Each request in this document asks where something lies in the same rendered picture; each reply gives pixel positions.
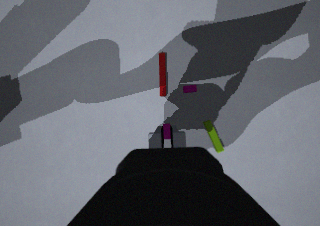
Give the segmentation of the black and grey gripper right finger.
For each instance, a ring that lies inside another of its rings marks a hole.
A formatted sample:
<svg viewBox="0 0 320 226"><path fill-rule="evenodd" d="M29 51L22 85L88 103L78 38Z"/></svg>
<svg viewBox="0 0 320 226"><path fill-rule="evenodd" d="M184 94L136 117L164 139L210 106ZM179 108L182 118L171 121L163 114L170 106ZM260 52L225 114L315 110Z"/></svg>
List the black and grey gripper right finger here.
<svg viewBox="0 0 320 226"><path fill-rule="evenodd" d="M170 126L171 147L186 147L186 134L184 131L179 131L175 125Z"/></svg>

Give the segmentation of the lime green rod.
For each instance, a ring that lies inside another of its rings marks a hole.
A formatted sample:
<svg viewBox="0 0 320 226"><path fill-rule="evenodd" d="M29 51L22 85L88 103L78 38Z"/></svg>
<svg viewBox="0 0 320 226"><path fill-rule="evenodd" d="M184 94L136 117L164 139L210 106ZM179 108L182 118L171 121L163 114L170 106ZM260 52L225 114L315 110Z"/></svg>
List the lime green rod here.
<svg viewBox="0 0 320 226"><path fill-rule="evenodd" d="M215 131L215 129L214 129L212 123L211 123L211 120L207 120L207 121L203 122L203 124L204 124L204 126L205 126L205 128L207 130L207 133L208 133L208 135L209 135L209 137L210 137L210 139L211 139L211 141L213 143L213 146L214 146L215 150L218 153L224 151L223 146L222 146L222 144L221 144L221 142L220 142L220 140L219 140L219 138L217 136L217 133L216 133L216 131Z"/></svg>

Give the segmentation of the small magenta block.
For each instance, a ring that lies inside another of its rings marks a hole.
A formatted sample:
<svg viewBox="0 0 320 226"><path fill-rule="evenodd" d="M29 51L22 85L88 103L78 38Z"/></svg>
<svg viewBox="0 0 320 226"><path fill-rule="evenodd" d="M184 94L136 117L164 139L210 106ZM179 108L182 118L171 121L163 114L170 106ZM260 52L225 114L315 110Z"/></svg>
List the small magenta block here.
<svg viewBox="0 0 320 226"><path fill-rule="evenodd" d="M163 132L164 132L164 139L171 139L170 123L169 124L163 124Z"/></svg>
<svg viewBox="0 0 320 226"><path fill-rule="evenodd" d="M190 93L190 92L196 92L196 91L197 91L196 85L183 86L183 93Z"/></svg>

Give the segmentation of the red rod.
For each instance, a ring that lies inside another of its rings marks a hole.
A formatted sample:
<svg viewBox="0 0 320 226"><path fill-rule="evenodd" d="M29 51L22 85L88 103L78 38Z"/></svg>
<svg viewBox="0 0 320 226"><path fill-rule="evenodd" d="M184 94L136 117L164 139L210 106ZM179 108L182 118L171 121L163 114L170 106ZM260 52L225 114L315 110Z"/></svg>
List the red rod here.
<svg viewBox="0 0 320 226"><path fill-rule="evenodd" d="M166 63L165 53L159 53L160 97L166 96Z"/></svg>

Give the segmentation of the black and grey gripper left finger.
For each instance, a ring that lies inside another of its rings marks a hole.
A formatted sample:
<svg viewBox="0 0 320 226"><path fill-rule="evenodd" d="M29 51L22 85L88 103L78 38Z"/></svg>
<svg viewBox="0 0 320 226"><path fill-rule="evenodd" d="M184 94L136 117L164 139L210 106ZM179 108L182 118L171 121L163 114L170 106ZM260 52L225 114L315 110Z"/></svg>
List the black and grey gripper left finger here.
<svg viewBox="0 0 320 226"><path fill-rule="evenodd" d="M149 148L164 148L163 126L158 126L155 132L148 134Z"/></svg>

